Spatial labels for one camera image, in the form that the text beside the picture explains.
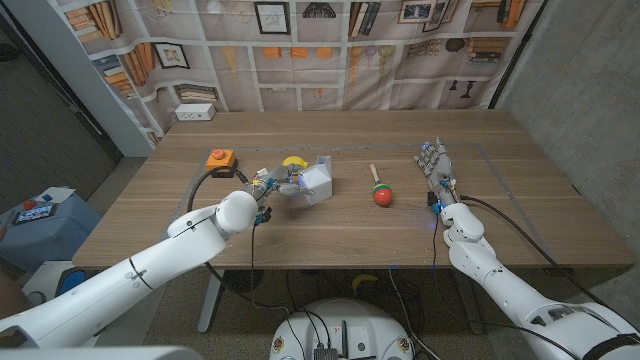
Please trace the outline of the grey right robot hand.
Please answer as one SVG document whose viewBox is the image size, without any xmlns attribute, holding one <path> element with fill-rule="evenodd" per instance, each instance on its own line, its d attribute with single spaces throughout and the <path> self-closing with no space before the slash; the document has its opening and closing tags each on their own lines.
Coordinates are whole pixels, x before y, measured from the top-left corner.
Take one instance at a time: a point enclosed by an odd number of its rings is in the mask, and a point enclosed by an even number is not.
<svg viewBox="0 0 640 360">
<path fill-rule="evenodd" d="M 452 162 L 440 138 L 433 143 L 425 142 L 414 161 L 426 176 L 429 189 L 443 207 L 458 202 Z"/>
</svg>

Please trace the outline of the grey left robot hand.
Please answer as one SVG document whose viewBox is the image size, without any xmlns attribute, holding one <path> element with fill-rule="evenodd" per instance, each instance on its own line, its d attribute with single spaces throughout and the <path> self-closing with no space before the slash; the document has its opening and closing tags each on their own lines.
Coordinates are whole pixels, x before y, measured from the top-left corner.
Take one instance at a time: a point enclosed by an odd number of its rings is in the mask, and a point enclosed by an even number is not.
<svg viewBox="0 0 640 360">
<path fill-rule="evenodd" d="M 260 169 L 249 184 L 245 186 L 244 191 L 249 193 L 256 201 L 266 199 L 273 192 L 286 196 L 298 193 L 314 195 L 314 190 L 303 185 L 294 184 L 291 181 L 291 178 L 301 170 L 304 170 L 304 167 L 294 163 L 280 165 L 271 170 Z"/>
</svg>

